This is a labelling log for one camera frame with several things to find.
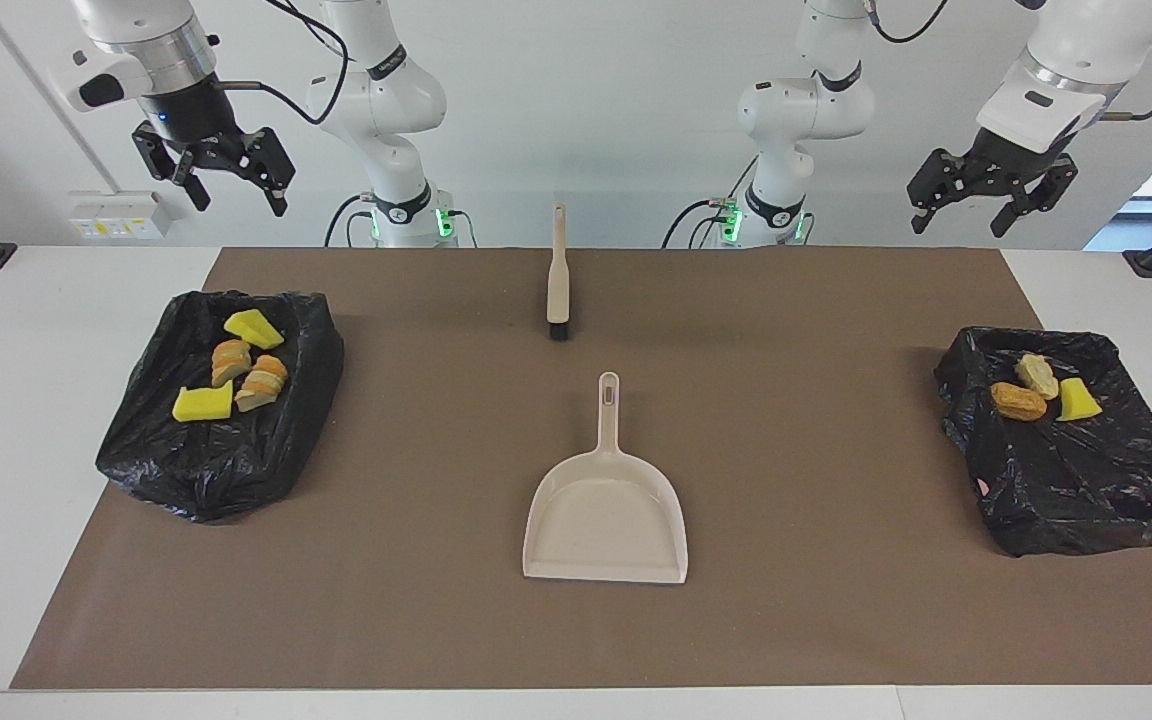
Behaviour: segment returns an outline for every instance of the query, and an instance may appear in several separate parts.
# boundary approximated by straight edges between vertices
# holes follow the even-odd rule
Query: dustpan handle
[[[594,450],[620,450],[621,378],[602,373],[598,378],[598,447]]]

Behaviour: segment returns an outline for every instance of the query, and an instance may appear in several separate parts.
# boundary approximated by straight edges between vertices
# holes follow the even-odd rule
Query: white wall
[[[934,3],[887,3],[896,32]],[[293,97],[333,73],[333,55],[298,24],[257,0],[195,0],[219,33],[219,71],[260,78]],[[303,8],[317,12],[312,1]],[[688,200],[721,195],[753,154],[736,127],[742,88],[805,74],[794,50],[801,3],[738,0],[396,0],[399,36],[447,88],[444,127],[416,136],[426,169],[470,210],[484,245],[548,242],[550,203],[570,206],[574,245],[652,247]],[[36,69],[81,37],[67,0],[0,0],[0,22]],[[1152,122],[1105,124],[1073,152],[1082,176],[1056,213],[1021,220],[1005,242],[987,225],[1000,202],[947,209],[923,237],[909,229],[905,182],[929,151],[963,151],[973,115],[1020,53],[1034,18],[1007,0],[960,0],[911,45],[874,37],[865,73],[878,94],[867,135],[814,142],[809,210],[813,242],[872,245],[1083,247],[1152,173]],[[157,190],[180,218],[177,245],[303,245],[320,241],[332,210],[367,185],[335,138],[270,97],[234,94],[238,120],[274,126],[297,164],[273,219],[260,194],[205,174],[215,202],[194,213],[183,195],[150,181],[128,134],[131,104],[67,116],[122,190]],[[1152,56],[1121,109],[1152,105]],[[74,242],[68,191],[106,191],[96,164],[52,114],[0,44],[0,238]]]

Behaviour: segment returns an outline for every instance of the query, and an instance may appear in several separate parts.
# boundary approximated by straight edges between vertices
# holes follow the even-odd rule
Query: brown paper mat
[[[1015,560],[941,433],[960,327],[1038,327],[973,250],[225,250],[325,291],[346,372],[291,495],[189,525],[106,488],[15,688],[1152,683],[1152,548]],[[622,444],[684,507],[681,588],[524,579],[526,507]]]

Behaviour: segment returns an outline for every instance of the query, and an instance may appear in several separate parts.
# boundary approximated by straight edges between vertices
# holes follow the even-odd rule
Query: yellow sponge
[[[1096,397],[1087,391],[1083,378],[1068,378],[1060,382],[1060,418],[1058,420],[1084,420],[1102,412]]]
[[[234,381],[218,388],[180,388],[177,401],[172,408],[173,418],[180,423],[189,420],[228,420],[234,404]]]
[[[262,348],[262,350],[274,350],[283,344],[283,336],[274,329],[274,325],[265,319],[260,310],[243,310],[242,313],[234,313],[225,320],[225,332],[236,334],[247,342]]]

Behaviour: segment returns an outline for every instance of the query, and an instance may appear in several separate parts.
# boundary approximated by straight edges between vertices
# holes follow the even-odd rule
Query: wall socket panel
[[[172,227],[168,211],[152,192],[70,194],[69,225],[86,241],[162,240]]]

